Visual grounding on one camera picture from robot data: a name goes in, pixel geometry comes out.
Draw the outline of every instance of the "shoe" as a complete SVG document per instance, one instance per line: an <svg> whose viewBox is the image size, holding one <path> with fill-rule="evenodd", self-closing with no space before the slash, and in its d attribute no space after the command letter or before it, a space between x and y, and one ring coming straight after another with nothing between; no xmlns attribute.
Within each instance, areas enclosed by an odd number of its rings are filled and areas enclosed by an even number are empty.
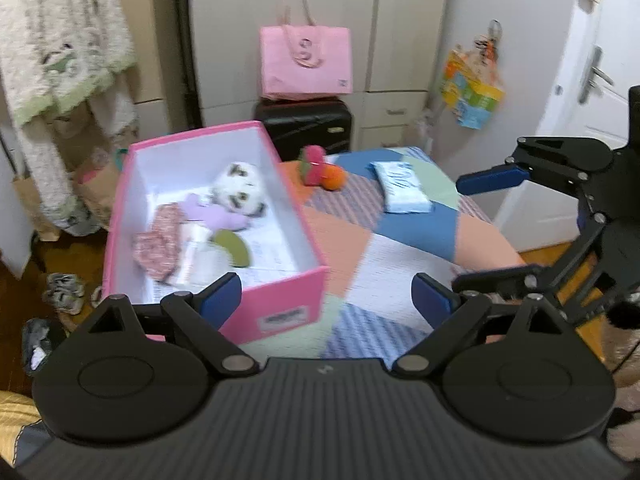
<svg viewBox="0 0 640 480"><path fill-rule="evenodd" d="M22 369L33 377L42 364L66 339L57 319L30 319L22 327Z"/></svg>
<svg viewBox="0 0 640 480"><path fill-rule="evenodd" d="M94 291L91 293L91 306L93 308L98 308L98 306L102 303L102 286L98 285L94 288Z"/></svg>
<svg viewBox="0 0 640 480"><path fill-rule="evenodd" d="M45 291L42 295L42 301L49 303L58 312L65 312L72 316L80 314L83 303L82 299L76 298L65 288Z"/></svg>
<svg viewBox="0 0 640 480"><path fill-rule="evenodd" d="M63 274L53 272L47 276L47 288L49 290L63 289L73 294L76 298L84 296L84 285L75 274Z"/></svg>

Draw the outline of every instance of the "box label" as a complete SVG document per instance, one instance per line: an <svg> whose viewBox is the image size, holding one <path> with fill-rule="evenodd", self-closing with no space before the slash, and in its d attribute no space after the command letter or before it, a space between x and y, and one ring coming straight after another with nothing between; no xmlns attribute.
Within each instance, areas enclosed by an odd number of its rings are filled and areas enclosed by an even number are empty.
<svg viewBox="0 0 640 480"><path fill-rule="evenodd" d="M308 322L308 308L303 305L291 310L272 314L271 316L259 317L258 327L260 332L276 332L295 326L304 325Z"/></svg>

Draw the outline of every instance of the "patchwork bedspread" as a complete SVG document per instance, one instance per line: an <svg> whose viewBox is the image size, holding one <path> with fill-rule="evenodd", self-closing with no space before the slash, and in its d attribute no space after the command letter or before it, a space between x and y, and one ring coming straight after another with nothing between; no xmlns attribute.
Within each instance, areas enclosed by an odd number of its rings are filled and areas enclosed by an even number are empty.
<svg viewBox="0 0 640 480"><path fill-rule="evenodd" d="M411 163L433 211L384 212L370 164L390 160ZM331 267L321 319L242 346L254 358L379 357L391 365L432 330L411 300L416 273L450 286L464 269L522 264L484 213L420 149L346 153L330 162L348 172L340 191L302 186L297 163L283 163Z"/></svg>

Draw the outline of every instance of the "orange fabric patch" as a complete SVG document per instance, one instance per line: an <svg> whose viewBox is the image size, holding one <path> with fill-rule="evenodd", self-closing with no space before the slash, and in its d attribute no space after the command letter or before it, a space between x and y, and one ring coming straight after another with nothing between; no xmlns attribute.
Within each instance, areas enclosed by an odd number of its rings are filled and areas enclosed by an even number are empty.
<svg viewBox="0 0 640 480"><path fill-rule="evenodd" d="M298 161L291 160L289 162L281 163L281 166L284 168L289 180L293 184L293 188L296 193L296 197L298 198L298 202L303 204L309 197L311 197L314 192L315 187L305 186L302 184L302 180L300 179L300 174L298 173Z"/></svg>
<svg viewBox="0 0 640 480"><path fill-rule="evenodd" d="M331 267L326 291L343 298L367 248L371 232L308 206L303 206L302 211L327 265Z"/></svg>
<svg viewBox="0 0 640 480"><path fill-rule="evenodd" d="M455 263L469 270L524 265L524 260L493 225L460 213L456 231Z"/></svg>

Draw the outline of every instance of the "striped fabric patch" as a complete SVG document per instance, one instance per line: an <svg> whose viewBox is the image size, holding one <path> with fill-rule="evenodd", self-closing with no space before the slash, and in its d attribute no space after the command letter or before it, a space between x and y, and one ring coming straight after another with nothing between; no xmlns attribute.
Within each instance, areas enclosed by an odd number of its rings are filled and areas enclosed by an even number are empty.
<svg viewBox="0 0 640 480"><path fill-rule="evenodd" d="M390 150L394 150L395 152L401 153L402 155L412 156L414 158L419 158L420 160L424 160L425 162L430 162L434 164L431 160L431 157L424 153L423 150L417 148L415 146L405 146L404 148L389 148Z"/></svg>
<svg viewBox="0 0 640 480"><path fill-rule="evenodd" d="M478 204L474 202L472 198L468 196L460 196L460 202L458 202L458 211L461 213L467 214L469 216L473 216L474 218L479 218L483 222L491 223L489 217L478 207Z"/></svg>
<svg viewBox="0 0 640 480"><path fill-rule="evenodd" d="M323 359L381 358L387 367L417 345L426 333L377 316L351 303L344 305L321 355Z"/></svg>
<svg viewBox="0 0 640 480"><path fill-rule="evenodd" d="M348 173L347 183L340 191L319 187L305 205L371 231L378 224L384 199L376 180Z"/></svg>

